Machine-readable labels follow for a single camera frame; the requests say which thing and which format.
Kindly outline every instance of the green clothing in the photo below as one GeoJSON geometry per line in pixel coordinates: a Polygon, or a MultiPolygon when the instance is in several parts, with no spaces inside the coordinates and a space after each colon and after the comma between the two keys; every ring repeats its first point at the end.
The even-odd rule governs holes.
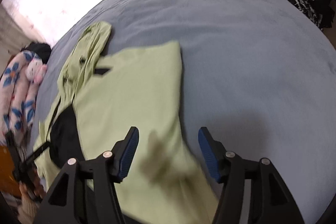
{"type": "MultiPolygon", "coordinates": [[[[136,126],[139,145],[129,174],[121,184],[115,184],[122,211],[143,223],[211,223],[217,199],[181,135],[179,44],[127,48],[99,58],[108,37],[107,23],[89,28],[94,33],[102,30],[98,31],[98,38],[83,35],[65,63],[58,79],[59,95],[42,131],[48,130],[58,99],[64,100],[59,114],[71,104],[73,96],[78,135],[86,159],[111,150],[131,126],[136,126]],[[85,67],[80,68],[78,57],[83,55],[85,67]],[[93,75],[95,68],[111,70],[93,75]],[[64,76],[72,80],[64,84],[64,76]]],[[[41,137],[48,139],[49,133],[42,133],[41,137]]],[[[47,157],[45,153],[41,158],[47,163],[42,167],[44,175],[55,167],[49,166],[51,160],[47,157]]],[[[52,170],[51,174],[54,177],[57,171],[52,170]]]]}

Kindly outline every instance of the pink stuffed animal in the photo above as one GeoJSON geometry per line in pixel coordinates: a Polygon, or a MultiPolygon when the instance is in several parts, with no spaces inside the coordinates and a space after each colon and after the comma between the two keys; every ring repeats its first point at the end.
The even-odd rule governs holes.
{"type": "Polygon", "coordinates": [[[27,79],[34,83],[41,84],[47,68],[48,66],[44,65],[41,59],[33,58],[26,70],[27,79]]]}

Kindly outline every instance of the blue flower pattern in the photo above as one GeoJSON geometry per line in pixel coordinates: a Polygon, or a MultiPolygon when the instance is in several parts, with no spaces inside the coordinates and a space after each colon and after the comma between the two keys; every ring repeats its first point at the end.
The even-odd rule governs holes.
{"type": "Polygon", "coordinates": [[[12,80],[13,80],[13,83],[15,84],[17,79],[18,79],[18,76],[19,76],[19,71],[18,71],[18,68],[19,68],[19,63],[15,62],[13,64],[13,67],[12,68],[9,68],[7,67],[3,73],[3,75],[8,75],[8,77],[6,77],[4,83],[3,83],[3,87],[6,87],[8,85],[10,85],[12,83],[12,80]]]}
{"type": "MultiPolygon", "coordinates": [[[[30,51],[23,51],[22,52],[24,57],[25,57],[25,63],[29,63],[32,61],[33,58],[38,58],[40,57],[35,54],[34,52],[30,51]]],[[[7,67],[3,73],[3,77],[6,77],[4,82],[3,82],[3,87],[7,87],[11,84],[16,84],[16,81],[19,79],[19,67],[20,64],[18,62],[15,62],[12,67],[7,67]]],[[[26,121],[27,123],[32,122],[35,116],[35,100],[29,100],[26,103],[22,102],[21,103],[21,109],[17,108],[11,108],[11,112],[17,117],[17,122],[14,125],[14,128],[16,130],[22,130],[23,129],[23,113],[25,109],[29,109],[28,111],[25,111],[25,116],[26,116],[26,121]]],[[[9,122],[9,114],[4,114],[3,119],[5,121],[7,130],[10,130],[10,122],[9,122]]]]}
{"type": "Polygon", "coordinates": [[[21,128],[23,128],[23,124],[22,124],[22,110],[21,109],[17,109],[17,108],[12,108],[12,112],[15,114],[15,116],[19,119],[14,127],[16,130],[20,130],[21,128]]]}
{"type": "Polygon", "coordinates": [[[34,100],[29,100],[25,103],[25,108],[30,108],[28,111],[26,110],[26,120],[27,123],[30,123],[30,121],[34,118],[35,116],[35,101],[34,100]]]}

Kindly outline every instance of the bed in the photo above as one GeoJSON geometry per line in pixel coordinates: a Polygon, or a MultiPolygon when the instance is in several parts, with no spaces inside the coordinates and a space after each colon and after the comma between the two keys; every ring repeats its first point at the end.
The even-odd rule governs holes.
{"type": "Polygon", "coordinates": [[[305,223],[320,218],[336,193],[336,52],[287,0],[103,0],[52,50],[28,153],[65,60],[82,31],[100,20],[114,30],[104,54],[179,41],[183,138],[217,195],[221,186],[208,175],[197,141],[201,126],[245,159],[270,158],[305,223]]]}

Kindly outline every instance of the floral blanket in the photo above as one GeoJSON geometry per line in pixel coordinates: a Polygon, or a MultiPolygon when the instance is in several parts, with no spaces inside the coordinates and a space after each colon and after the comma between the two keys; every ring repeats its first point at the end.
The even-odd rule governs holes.
{"type": "Polygon", "coordinates": [[[30,51],[20,52],[0,79],[0,145],[6,145],[4,135],[11,130],[20,146],[33,124],[39,85],[26,77],[26,69],[33,58],[39,56],[30,51]]]}

